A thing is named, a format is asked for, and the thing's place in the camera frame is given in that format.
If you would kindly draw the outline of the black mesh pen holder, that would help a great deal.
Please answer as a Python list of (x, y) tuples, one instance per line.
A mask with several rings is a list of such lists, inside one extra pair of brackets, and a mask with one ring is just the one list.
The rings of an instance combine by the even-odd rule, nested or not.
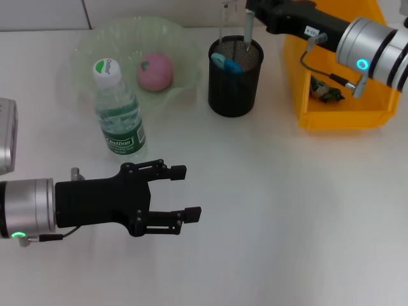
[(259, 74), (264, 59), (263, 49), (252, 41), (249, 51), (245, 51), (244, 37), (230, 35), (224, 37), (229, 60), (235, 61), (243, 73), (233, 74), (219, 69), (210, 56), (217, 52), (219, 40), (213, 42), (208, 51), (208, 104), (215, 113), (224, 117), (240, 117), (249, 113), (256, 99)]

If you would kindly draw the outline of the pale green ruffled fruit bowl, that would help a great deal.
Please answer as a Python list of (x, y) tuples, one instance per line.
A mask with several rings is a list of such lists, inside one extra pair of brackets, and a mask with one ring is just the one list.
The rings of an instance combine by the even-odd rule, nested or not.
[[(173, 83), (162, 92), (142, 89), (136, 77), (141, 59), (153, 52), (167, 55), (173, 63)], [(93, 29), (72, 53), (72, 84), (80, 106), (93, 106), (98, 86), (92, 67), (96, 61), (108, 57), (119, 63), (124, 81), (138, 97), (142, 114), (149, 116), (196, 85), (202, 52), (181, 25), (164, 18), (114, 19)]]

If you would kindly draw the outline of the silver ballpoint pen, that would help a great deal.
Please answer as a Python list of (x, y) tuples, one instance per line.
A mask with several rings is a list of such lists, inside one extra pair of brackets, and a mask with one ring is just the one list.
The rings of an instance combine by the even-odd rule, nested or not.
[(248, 52), (252, 43), (252, 29), (254, 24), (254, 12), (246, 9), (245, 10), (245, 31), (244, 31), (244, 47), (245, 51)]

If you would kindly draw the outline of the green plastic wrapper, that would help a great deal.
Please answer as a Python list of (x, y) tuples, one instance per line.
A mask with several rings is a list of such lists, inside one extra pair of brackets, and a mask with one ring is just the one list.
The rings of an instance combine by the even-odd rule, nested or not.
[(314, 76), (310, 78), (309, 94), (323, 103), (338, 103), (345, 99), (340, 89), (330, 87)]

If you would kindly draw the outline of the yellow plastic bin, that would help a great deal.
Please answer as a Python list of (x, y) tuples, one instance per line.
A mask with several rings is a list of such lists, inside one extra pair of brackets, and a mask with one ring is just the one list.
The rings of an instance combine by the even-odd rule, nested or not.
[[(317, 8), (346, 21), (366, 17), (382, 24), (386, 22), (377, 0), (313, 0)], [(329, 78), (305, 69), (300, 57), (306, 41), (287, 36), (284, 60), (298, 123), (305, 129), (370, 129), (387, 123), (397, 112), (401, 94), (389, 87), (369, 80), (362, 97), (356, 99), (348, 89), (341, 88), (345, 97), (335, 103), (324, 103), (310, 92), (310, 79), (315, 77), (331, 87), (340, 85)]]

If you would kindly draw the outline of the clear green-label water bottle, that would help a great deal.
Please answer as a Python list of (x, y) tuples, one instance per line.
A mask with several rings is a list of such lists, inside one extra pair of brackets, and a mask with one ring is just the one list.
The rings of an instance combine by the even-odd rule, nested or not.
[(92, 67), (96, 82), (94, 109), (109, 150), (121, 161), (136, 161), (147, 150), (140, 104), (122, 79), (119, 63), (97, 60)]

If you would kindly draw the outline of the pink toy peach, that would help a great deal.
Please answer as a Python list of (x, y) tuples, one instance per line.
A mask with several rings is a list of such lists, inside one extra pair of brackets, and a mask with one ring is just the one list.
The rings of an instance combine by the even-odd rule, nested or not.
[(153, 52), (141, 58), (136, 78), (142, 89), (161, 92), (172, 84), (173, 74), (171, 59), (161, 52)]

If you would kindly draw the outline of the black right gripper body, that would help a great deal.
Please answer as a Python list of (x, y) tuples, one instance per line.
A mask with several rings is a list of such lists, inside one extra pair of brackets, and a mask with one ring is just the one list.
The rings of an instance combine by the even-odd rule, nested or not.
[(316, 8), (309, 0), (266, 0), (272, 7), (266, 30), (271, 34), (289, 34), (303, 40), (311, 35), (306, 28), (311, 27), (327, 35), (327, 41), (320, 46), (335, 52), (349, 22), (329, 15)]

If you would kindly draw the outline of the clear plastic ruler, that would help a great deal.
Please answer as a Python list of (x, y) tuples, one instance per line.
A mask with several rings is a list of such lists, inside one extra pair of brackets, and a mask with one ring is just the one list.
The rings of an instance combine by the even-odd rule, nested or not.
[(220, 8), (220, 27), (219, 27), (219, 42), (217, 51), (227, 56), (227, 46), (224, 42), (224, 37), (228, 27), (231, 27), (237, 21), (237, 6), (238, 0), (222, 0)]

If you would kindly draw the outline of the blue safety scissors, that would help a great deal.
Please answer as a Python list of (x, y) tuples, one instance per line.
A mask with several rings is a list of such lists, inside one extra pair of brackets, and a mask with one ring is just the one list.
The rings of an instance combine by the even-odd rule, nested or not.
[(213, 53), (211, 56), (211, 61), (221, 70), (233, 74), (243, 73), (243, 69), (233, 60), (227, 59), (224, 55), (220, 53)]

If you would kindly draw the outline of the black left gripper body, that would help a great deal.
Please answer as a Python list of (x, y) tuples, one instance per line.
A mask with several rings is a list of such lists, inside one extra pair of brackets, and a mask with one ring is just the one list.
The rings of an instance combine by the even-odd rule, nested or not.
[(132, 237), (141, 237), (147, 234), (149, 205), (149, 185), (138, 164), (124, 163), (110, 178), (55, 185), (59, 228), (114, 222), (123, 225)]

